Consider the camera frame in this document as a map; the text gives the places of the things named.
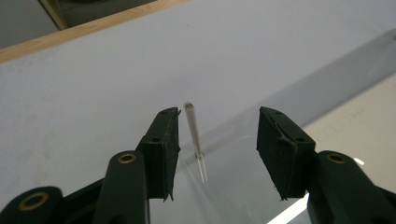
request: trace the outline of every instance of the gray floor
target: gray floor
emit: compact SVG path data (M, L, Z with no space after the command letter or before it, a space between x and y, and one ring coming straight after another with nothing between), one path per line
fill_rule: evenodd
M0 49L57 31L38 0L1 0Z

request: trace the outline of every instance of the bright light strip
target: bright light strip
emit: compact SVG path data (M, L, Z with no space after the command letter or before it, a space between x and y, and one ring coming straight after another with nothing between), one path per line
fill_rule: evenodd
M306 204L308 203L308 196L309 194L305 194L302 199L292 204L289 208L287 208L281 214L277 215L277 217L272 219L267 224L283 224L292 221L295 217L297 217L306 209Z
M364 165L364 161L359 160L358 158L353 159L355 162L357 162L360 165Z

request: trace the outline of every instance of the wooden edge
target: wooden edge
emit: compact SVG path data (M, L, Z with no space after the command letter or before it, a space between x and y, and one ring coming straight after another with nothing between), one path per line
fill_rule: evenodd
M58 1L40 0L40 2L43 5L43 7L47 10L47 12L50 14L51 18L58 26L58 28L61 30L67 29L67 22L66 19L64 18L64 14L62 13L61 8L59 7Z
M53 48L84 35L89 35L123 22L131 21L148 14L161 11L163 9L185 3L187 1L189 0L157 0L155 2L151 2L140 7L134 7L96 21L90 21L51 35L45 35L18 45L0 49L0 63L9 62L36 53L43 49Z

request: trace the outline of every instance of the table surface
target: table surface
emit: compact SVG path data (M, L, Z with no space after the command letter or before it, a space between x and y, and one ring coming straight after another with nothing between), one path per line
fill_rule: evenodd
M157 112L188 101L206 149L223 146L209 135L226 136L227 123L261 103L306 124L394 72L386 57L394 32L372 40L394 28L395 10L391 0L190 1L1 63L1 205L37 186L67 195L101 178L109 158L134 149ZM376 47L359 51L367 43ZM329 75L348 67L343 62L361 70ZM313 89L309 101L287 100L316 86L309 80L330 84ZM323 97L329 92L337 94ZM179 119L189 155L187 121ZM257 218L268 221L287 206Z

